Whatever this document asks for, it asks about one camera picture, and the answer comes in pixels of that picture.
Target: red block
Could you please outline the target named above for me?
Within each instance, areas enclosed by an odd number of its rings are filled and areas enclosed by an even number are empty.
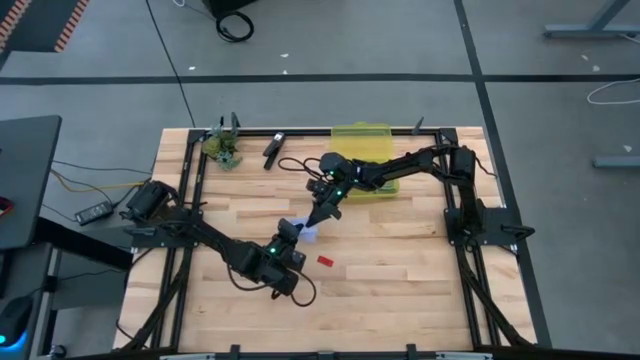
[[[322,265],[326,265],[328,267],[332,267],[333,266],[333,260],[328,259],[324,256],[318,256],[318,262]]]

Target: white cable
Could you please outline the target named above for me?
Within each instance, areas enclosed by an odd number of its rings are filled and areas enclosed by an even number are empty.
[[[640,40],[636,40],[634,38],[631,38],[627,35],[620,35],[621,37],[629,40],[629,41],[633,41],[636,44],[640,44]],[[592,92],[589,93],[589,95],[587,95],[587,101],[589,102],[589,104],[591,105],[630,105],[630,104],[640,104],[640,99],[636,99],[636,100],[627,100],[627,101],[593,101],[591,100],[591,97],[597,93],[599,93],[600,91],[610,88],[612,86],[616,86],[616,85],[622,85],[622,84],[631,84],[631,83],[636,83],[639,82],[640,79],[633,79],[633,80],[624,80],[624,81],[614,81],[612,83],[606,84],[604,86],[601,86],[595,90],[593,90]]]
[[[629,41],[633,41],[633,42],[634,42],[634,43],[636,43],[636,44],[640,44],[640,40],[634,39],[634,38],[629,37],[629,36],[627,36],[627,35],[620,35],[620,36],[622,36],[623,38],[625,38],[625,39],[627,39],[627,40],[629,40]]]

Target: small red object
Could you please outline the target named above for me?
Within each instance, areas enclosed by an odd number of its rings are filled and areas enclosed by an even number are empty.
[[[328,267],[332,267],[333,266],[333,260],[328,259],[324,256],[318,256],[318,262],[322,265],[326,265]]]
[[[11,200],[0,196],[0,217],[9,213],[11,209],[13,209],[13,203],[11,202]]]

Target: wooden tabletop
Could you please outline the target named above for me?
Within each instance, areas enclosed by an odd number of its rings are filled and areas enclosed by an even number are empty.
[[[178,187],[188,131],[164,130],[154,180]],[[457,131],[460,144],[475,150],[492,171],[482,128]],[[280,157],[320,157],[329,140],[288,137]],[[230,237],[266,244],[280,218],[309,215],[308,175],[275,165],[269,172],[262,168],[262,151],[269,142],[270,137],[241,137],[238,149],[244,160],[230,172],[207,164],[204,218]],[[432,144],[429,136],[394,137],[397,156]],[[196,168],[191,167],[189,200]],[[476,189],[487,206],[501,205],[496,180],[479,168]],[[318,298],[307,308],[297,307],[288,297],[271,300],[268,289],[237,290],[220,255],[197,248],[179,350],[227,352],[231,344],[240,344],[243,352],[404,351],[408,343],[421,351],[471,349],[455,251],[446,237],[445,207],[443,185],[427,174],[401,179],[395,198],[341,203],[342,219],[322,222],[316,242],[297,247],[307,255],[304,272],[318,288]],[[131,271],[120,317],[121,326],[131,334],[157,303],[165,254],[166,250],[156,249]],[[483,254],[494,301],[522,336],[535,341],[515,257],[490,246],[483,247]],[[333,267],[317,263],[319,255],[334,260]],[[236,278],[245,286],[254,285]],[[306,302],[311,287],[301,279],[295,294]],[[487,343],[485,316],[477,299],[476,308]],[[172,317],[169,309],[163,344],[168,343]],[[126,341],[118,334],[114,346]]]

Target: power adapter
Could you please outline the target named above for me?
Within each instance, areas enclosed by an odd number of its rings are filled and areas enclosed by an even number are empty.
[[[84,226],[98,219],[109,217],[111,214],[113,214],[113,205],[111,205],[109,201],[104,201],[90,208],[78,211],[74,217],[78,220],[80,226]]]

